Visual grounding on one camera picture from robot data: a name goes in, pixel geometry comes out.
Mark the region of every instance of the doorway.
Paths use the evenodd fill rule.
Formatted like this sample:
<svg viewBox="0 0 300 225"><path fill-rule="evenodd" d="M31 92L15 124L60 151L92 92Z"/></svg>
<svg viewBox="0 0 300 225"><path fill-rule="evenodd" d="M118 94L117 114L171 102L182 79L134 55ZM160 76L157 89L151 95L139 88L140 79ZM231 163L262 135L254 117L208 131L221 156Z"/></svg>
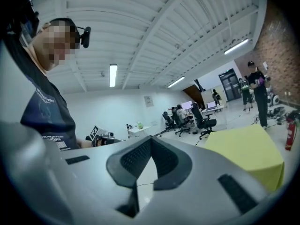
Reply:
<svg viewBox="0 0 300 225"><path fill-rule="evenodd" d="M239 93L239 80L233 68L220 74L219 78L224 87L228 101L241 98Z"/></svg>

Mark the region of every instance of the black office chair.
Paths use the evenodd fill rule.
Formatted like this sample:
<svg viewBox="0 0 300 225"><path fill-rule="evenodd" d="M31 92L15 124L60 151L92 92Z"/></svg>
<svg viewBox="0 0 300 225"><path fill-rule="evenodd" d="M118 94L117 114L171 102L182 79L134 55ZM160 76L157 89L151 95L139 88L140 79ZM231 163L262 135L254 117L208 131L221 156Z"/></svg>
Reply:
<svg viewBox="0 0 300 225"><path fill-rule="evenodd" d="M171 129L174 129L174 131L175 131L175 125L174 125L174 121L172 121L171 119L170 119L170 117L169 117L169 115L168 115L168 113L167 112L164 112L163 113L163 117L164 117L164 119L165 119L165 124L166 124L166 130L167 130L167 132L169 132Z"/></svg>
<svg viewBox="0 0 300 225"><path fill-rule="evenodd" d="M173 114L173 120L176 122L176 125L177 125L177 128L179 129L178 132L176 132L175 134L178 134L179 133L179 137L181 137L181 134L182 133L188 133L190 134L190 128L189 127L186 127L186 124L185 122L181 122L179 116L177 115L176 112L172 112Z"/></svg>
<svg viewBox="0 0 300 225"><path fill-rule="evenodd" d="M211 128L216 126L217 120L210 119L211 114L208 114L207 118L203 118L201 113L199 112L199 108L196 103L192 104L192 113L194 114L195 118L197 119L197 127L199 129L205 129L204 132L200 132L201 133L201 136L199 137L200 140L201 140L201 137L203 137L204 135L214 132Z"/></svg>

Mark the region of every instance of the computer monitor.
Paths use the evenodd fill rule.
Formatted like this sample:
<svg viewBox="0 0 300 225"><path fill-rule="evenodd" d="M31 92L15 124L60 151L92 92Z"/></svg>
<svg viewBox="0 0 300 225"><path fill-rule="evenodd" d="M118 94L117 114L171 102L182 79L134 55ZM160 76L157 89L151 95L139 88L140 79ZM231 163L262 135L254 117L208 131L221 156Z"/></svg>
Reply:
<svg viewBox="0 0 300 225"><path fill-rule="evenodd" d="M182 106L183 110L191 109L192 108L192 101L188 101L186 103L182 103L181 106Z"/></svg>
<svg viewBox="0 0 300 225"><path fill-rule="evenodd" d="M210 102L207 104L207 108L211 108L211 107L215 107L216 106L216 102L213 101L213 102Z"/></svg>

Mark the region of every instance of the yellow cloth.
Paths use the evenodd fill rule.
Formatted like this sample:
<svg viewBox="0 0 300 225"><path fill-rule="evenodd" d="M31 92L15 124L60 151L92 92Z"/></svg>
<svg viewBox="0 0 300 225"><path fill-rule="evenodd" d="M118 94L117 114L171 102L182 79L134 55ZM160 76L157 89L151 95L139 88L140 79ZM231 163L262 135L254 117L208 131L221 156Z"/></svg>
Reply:
<svg viewBox="0 0 300 225"><path fill-rule="evenodd" d="M204 147L249 172L270 192L283 183L284 161L272 139L258 124L212 132Z"/></svg>

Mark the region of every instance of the floor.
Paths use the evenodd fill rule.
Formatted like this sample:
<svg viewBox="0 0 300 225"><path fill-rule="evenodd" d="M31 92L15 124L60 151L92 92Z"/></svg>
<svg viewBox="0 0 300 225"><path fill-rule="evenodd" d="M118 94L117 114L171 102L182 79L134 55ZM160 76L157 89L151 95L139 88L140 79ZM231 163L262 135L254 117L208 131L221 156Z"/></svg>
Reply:
<svg viewBox="0 0 300 225"><path fill-rule="evenodd" d="M282 104L273 106L270 109L274 109L279 106L283 106L286 112L294 110L293 108ZM226 114L227 125L224 124L224 119L222 118L221 113ZM227 107L221 113L215 113L211 116L212 119L217 119L217 125L214 127L214 130L216 131L249 126L254 123L254 119L258 114L258 110L256 104L254 103L253 109L244 112L242 99L237 99L227 103ZM285 161L284 183L287 183L293 176L298 157L295 158L293 156L295 152L291 153L290 151L285 150L285 142L287 138L286 123L283 123L283 125L277 125L275 120L269 119L266 132L276 144L283 160ZM193 146L197 144L197 146L200 147L204 146L207 140L206 138L199 140L199 133L196 135L193 135L192 133L183 133L181 137L179 137L178 134L175 135L174 131L163 133L162 137L188 143ZM153 181L155 181L157 178L156 167L153 159L151 158L137 181L140 209L143 209L144 206L150 201L153 195Z"/></svg>

